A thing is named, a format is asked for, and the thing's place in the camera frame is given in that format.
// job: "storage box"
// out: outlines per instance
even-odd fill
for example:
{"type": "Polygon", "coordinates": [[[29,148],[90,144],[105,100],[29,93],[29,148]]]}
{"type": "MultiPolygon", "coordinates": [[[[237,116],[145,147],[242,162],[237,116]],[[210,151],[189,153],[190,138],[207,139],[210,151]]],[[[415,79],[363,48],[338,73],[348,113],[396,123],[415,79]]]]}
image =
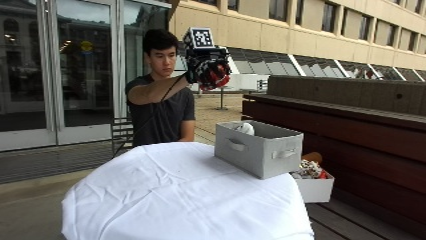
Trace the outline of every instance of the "storage box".
{"type": "Polygon", "coordinates": [[[251,120],[215,124],[214,156],[261,179],[298,170],[303,134],[251,120]],[[242,123],[254,136],[235,130],[242,123]]]}
{"type": "Polygon", "coordinates": [[[328,202],[334,177],[326,172],[327,179],[294,179],[305,203],[328,202]]]}

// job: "hand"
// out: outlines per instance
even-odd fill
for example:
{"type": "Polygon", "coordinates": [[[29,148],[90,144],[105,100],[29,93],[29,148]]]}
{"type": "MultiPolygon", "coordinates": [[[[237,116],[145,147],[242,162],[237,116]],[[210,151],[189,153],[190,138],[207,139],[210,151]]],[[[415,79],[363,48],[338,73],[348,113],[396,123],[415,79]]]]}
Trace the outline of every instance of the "hand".
{"type": "Polygon", "coordinates": [[[185,73],[189,83],[198,83],[201,90],[222,87],[229,82],[230,68],[225,59],[205,60],[185,73]]]}

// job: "building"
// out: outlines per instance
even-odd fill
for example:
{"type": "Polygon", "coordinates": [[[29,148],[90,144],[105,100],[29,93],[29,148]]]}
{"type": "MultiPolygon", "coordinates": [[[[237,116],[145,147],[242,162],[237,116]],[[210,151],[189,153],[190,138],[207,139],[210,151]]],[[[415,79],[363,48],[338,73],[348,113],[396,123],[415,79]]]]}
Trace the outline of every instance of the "building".
{"type": "Polygon", "coordinates": [[[271,74],[424,82],[424,7],[423,0],[0,0],[0,151],[110,138],[113,117],[126,115],[125,83],[147,71],[150,28],[181,38],[189,27],[209,27],[230,53],[234,90],[271,74]]]}
{"type": "MultiPolygon", "coordinates": [[[[426,79],[423,0],[171,3],[170,31],[182,36],[190,26],[210,27],[215,44],[229,49],[237,73],[426,79]]],[[[247,83],[234,79],[246,88],[247,83]]]]}

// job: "building facade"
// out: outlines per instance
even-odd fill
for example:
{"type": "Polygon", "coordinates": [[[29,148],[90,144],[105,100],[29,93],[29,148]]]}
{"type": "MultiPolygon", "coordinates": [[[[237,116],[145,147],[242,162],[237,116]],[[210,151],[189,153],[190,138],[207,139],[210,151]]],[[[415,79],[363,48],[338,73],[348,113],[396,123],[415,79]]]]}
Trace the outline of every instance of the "building facade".
{"type": "Polygon", "coordinates": [[[187,27],[210,27],[215,44],[237,58],[238,73],[426,79],[423,0],[181,0],[171,4],[170,31],[182,36],[187,27]],[[286,65],[283,70],[273,65],[277,62],[286,65]],[[289,65],[297,74],[286,71],[289,65]]]}

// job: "white tablecloth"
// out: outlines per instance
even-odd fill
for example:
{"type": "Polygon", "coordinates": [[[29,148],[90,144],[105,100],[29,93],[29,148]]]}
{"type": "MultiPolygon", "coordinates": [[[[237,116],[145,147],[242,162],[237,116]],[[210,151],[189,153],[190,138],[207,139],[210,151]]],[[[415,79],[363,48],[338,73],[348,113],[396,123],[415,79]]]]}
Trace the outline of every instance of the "white tablecloth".
{"type": "Polygon", "coordinates": [[[73,240],[312,239],[294,179],[259,180],[213,146],[141,146],[99,166],[62,200],[73,240]]]}

